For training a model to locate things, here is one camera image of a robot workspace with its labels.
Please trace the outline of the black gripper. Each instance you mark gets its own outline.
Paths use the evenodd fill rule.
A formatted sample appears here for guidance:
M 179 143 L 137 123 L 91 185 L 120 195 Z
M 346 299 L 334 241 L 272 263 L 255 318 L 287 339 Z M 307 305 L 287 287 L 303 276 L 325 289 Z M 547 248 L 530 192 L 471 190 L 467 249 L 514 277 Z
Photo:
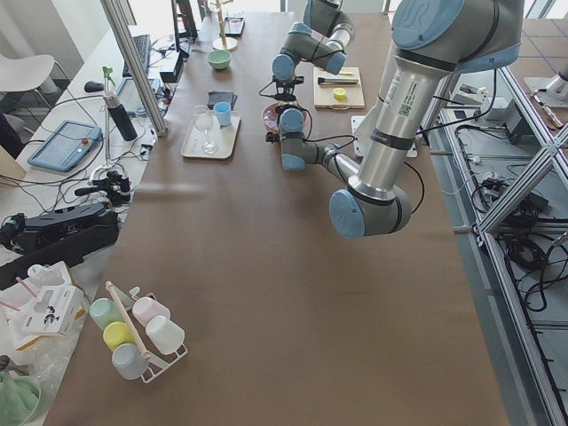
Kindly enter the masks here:
M 272 81 L 276 85 L 276 93 L 271 95 L 272 99 L 277 102 L 298 106 L 296 96 L 294 94 L 297 85 L 304 83 L 304 78 L 302 76 L 295 76 L 290 81 L 284 81 L 278 79 L 275 75 L 272 77 Z

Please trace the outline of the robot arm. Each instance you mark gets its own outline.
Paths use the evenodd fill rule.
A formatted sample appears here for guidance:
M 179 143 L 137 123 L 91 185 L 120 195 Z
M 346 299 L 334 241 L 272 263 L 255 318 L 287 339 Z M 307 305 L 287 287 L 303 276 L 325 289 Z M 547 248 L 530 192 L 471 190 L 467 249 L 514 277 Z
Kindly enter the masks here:
M 304 115 L 294 88 L 307 61 L 330 74 L 341 71 L 355 36 L 336 1 L 310 1 L 302 21 L 288 31 L 272 63 L 280 103 L 282 165 L 302 170 L 318 164 L 343 181 L 329 201 L 338 233 L 361 238 L 394 233 L 412 215 L 411 201 L 396 185 L 439 82 L 452 74 L 486 71 L 513 63 L 519 54 L 524 5 L 520 1 L 404 1 L 391 23 L 391 43 L 377 103 L 359 126 L 367 142 L 355 162 L 335 146 L 304 135 Z
M 355 27 L 340 1 L 309 1 L 304 17 L 292 25 L 279 54 L 272 61 L 272 82 L 279 102 L 296 102 L 295 87 L 304 82 L 296 67 L 308 62 L 331 75 L 340 73 L 345 49 L 355 38 Z

